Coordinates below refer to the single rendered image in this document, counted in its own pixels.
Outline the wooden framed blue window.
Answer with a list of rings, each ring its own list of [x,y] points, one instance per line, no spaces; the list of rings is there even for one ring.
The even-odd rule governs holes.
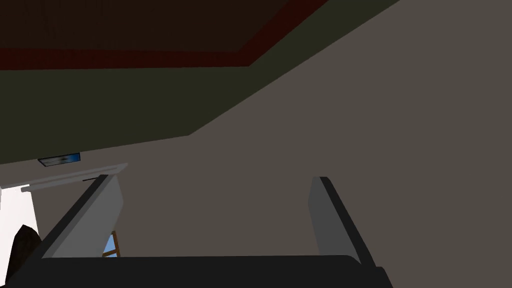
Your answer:
[[[111,232],[102,256],[103,258],[120,258],[121,254],[116,231]]]

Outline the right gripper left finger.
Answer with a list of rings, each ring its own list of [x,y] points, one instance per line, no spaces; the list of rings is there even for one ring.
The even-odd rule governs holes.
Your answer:
[[[101,174],[45,236],[44,258],[101,258],[123,208],[115,174]]]

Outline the dark lumpy furniture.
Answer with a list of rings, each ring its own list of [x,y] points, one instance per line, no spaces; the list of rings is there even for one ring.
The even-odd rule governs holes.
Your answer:
[[[40,235],[31,227],[22,225],[13,239],[5,283],[24,265],[29,256],[42,242]]]

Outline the blue picture on wall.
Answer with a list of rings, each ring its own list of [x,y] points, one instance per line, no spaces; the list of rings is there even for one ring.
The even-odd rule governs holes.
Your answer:
[[[81,161],[81,153],[70,153],[59,156],[51,156],[37,159],[44,167],[57,166],[68,163],[76,163]]]

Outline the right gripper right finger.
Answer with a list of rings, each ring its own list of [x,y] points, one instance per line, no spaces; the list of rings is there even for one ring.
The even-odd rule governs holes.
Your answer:
[[[353,219],[328,177],[315,176],[312,179],[308,210],[321,255],[350,256],[363,266],[376,266]]]

